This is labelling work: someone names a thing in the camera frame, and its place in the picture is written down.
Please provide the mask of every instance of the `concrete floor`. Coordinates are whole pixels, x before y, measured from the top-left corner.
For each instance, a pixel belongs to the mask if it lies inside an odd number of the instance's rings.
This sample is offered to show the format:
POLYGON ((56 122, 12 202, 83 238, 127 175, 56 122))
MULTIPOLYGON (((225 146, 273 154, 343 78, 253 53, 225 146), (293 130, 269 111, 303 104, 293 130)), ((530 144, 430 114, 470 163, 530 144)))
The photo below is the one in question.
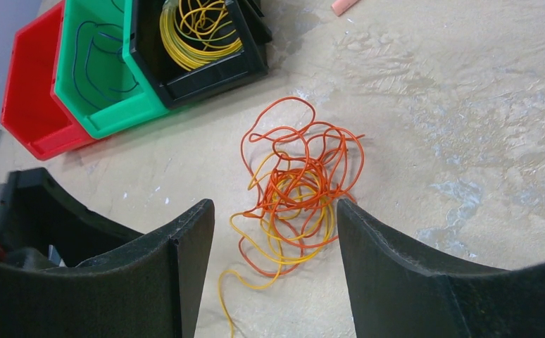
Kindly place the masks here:
MULTIPOLYGON (((380 220, 478 263, 545 261, 545 0, 362 0, 340 18, 330 4, 263 0, 270 75, 186 113, 44 163, 5 133, 0 182, 44 165, 88 208, 142 232, 213 199, 196 337, 224 337, 219 273, 263 282, 227 222, 255 198, 239 140, 264 107, 294 94, 367 134, 353 193, 380 220)), ((288 106, 273 122, 302 112, 288 106)), ((228 278, 225 295, 240 337, 355 336, 338 243, 262 292, 228 278)))

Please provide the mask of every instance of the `black object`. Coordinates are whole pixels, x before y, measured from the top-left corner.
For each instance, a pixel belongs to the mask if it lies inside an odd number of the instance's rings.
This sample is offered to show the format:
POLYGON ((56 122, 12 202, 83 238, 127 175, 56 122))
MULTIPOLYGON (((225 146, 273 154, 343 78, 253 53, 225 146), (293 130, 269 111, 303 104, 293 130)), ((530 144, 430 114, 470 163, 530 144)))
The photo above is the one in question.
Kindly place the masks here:
POLYGON ((43 168, 0 186, 0 337, 193 337, 214 229, 200 201, 142 235, 43 168), (54 245, 64 263, 47 257, 54 245))
POLYGON ((260 0, 226 0, 225 5, 242 50, 188 72, 163 46, 159 27, 163 0, 134 0, 130 54, 165 107, 197 102, 268 73, 265 44, 273 38, 261 19, 260 0))
POLYGON ((433 249, 341 200, 358 337, 545 337, 545 263, 506 271, 433 249))

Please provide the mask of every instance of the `green plastic bin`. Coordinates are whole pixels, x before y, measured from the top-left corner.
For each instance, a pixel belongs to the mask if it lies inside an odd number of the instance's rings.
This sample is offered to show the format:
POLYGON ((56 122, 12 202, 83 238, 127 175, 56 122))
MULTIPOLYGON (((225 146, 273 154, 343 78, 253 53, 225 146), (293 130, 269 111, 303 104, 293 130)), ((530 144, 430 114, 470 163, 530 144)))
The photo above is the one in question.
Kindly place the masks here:
MULTIPOLYGON (((158 97, 158 95, 156 94, 152 86, 150 85, 150 82, 148 81, 144 73, 142 72, 140 67, 138 67, 136 61, 132 57, 132 54, 130 54, 130 35, 132 31, 132 7, 134 5, 134 2, 133 0, 120 0, 120 1, 124 1, 124 7, 123 7, 123 13, 124 13, 123 14, 123 37, 124 39, 123 39, 123 50, 122 50, 123 60, 125 61, 125 64, 128 66, 128 68, 130 69, 130 72, 134 75, 138 83, 140 83, 142 88, 146 88, 146 93, 150 96, 150 100, 157 101, 161 106, 164 106, 163 102, 158 97)), ((178 113, 179 111, 184 110, 186 107, 187 106, 175 109, 171 111, 171 113, 178 113)))
POLYGON ((123 1, 65 1, 55 94, 95 139, 169 113, 135 63, 126 64, 123 1))

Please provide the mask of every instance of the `storage bin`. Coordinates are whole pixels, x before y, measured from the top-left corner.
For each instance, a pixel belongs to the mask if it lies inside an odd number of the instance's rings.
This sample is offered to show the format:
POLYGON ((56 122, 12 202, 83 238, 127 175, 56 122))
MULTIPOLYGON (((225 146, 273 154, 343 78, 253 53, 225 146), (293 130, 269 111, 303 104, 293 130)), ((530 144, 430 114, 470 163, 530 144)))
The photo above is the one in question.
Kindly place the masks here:
POLYGON ((123 60, 123 0, 67 0, 54 93, 95 138, 169 110, 123 60))
POLYGON ((70 112, 51 98, 63 1, 15 34, 1 124, 41 161, 90 144, 70 112))
POLYGON ((259 0, 225 2, 243 48, 192 71, 176 64, 165 50, 159 25, 163 0, 126 0, 126 4, 125 15, 131 23, 130 33, 125 35, 130 40, 129 53, 168 108, 246 85, 268 72, 265 44, 272 37, 261 20, 259 0))

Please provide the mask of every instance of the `red plastic bin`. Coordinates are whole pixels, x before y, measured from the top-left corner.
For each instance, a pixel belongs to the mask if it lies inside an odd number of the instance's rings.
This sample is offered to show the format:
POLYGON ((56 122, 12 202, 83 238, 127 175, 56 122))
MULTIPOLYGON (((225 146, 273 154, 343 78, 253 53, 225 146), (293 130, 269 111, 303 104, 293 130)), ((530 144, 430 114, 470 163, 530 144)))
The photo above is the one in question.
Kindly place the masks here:
POLYGON ((1 111, 1 124, 41 161, 96 141, 51 98, 64 3, 15 34, 1 111))

